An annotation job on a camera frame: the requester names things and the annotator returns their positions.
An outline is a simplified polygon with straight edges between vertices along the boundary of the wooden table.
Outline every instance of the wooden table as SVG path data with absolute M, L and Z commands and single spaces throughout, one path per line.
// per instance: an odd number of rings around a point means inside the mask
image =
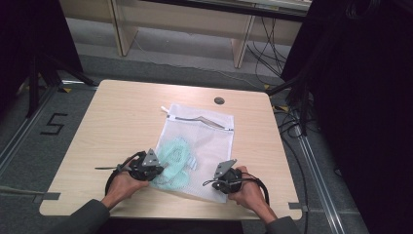
M 225 99 L 222 105 L 214 99 Z M 104 195 L 111 167 L 135 152 L 155 148 L 171 103 L 179 103 L 234 116 L 232 158 L 237 166 L 267 186 L 271 207 L 278 216 L 299 219 L 298 203 L 282 141 L 268 96 L 264 93 L 105 80 L 94 95 L 70 144 L 49 192 L 59 192 L 56 201 L 43 201 L 42 215 L 71 215 L 91 199 Z M 117 217 L 256 219 L 253 212 L 233 201 L 213 203 L 155 188 L 137 191 L 111 211 Z

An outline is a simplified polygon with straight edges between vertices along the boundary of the human hand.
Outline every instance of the human hand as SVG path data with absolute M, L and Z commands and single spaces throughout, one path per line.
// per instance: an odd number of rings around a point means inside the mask
M 243 178 L 251 178 L 245 166 L 237 168 L 243 173 Z M 235 200 L 238 205 L 254 211 L 266 224 L 277 219 L 276 214 L 265 202 L 261 189 L 254 181 L 243 181 L 240 191 L 228 195 L 230 200 Z
M 148 185 L 148 181 L 136 180 L 128 172 L 121 172 L 113 178 L 107 194 L 101 200 L 101 203 L 111 210 L 118 203 L 130 198 L 134 192 Z

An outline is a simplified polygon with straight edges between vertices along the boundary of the white mesh laundry bag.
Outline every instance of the white mesh laundry bag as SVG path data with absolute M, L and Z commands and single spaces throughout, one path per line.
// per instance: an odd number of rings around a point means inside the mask
M 227 195 L 203 186 L 231 158 L 234 116 L 172 104 L 156 147 L 165 169 L 151 186 L 225 203 Z

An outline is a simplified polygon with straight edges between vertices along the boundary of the round grommet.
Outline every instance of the round grommet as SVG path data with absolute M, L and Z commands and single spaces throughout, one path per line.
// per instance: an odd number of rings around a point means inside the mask
M 215 103 L 217 103 L 217 104 L 225 103 L 225 100 L 222 97 L 216 97 L 213 101 L 215 101 Z

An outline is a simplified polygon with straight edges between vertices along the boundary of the sleeve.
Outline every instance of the sleeve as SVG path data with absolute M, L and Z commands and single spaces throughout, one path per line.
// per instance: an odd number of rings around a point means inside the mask
M 109 216 L 109 210 L 101 202 L 93 199 L 47 233 L 95 233 Z
M 278 218 L 266 225 L 268 234 L 300 234 L 297 225 L 290 216 Z

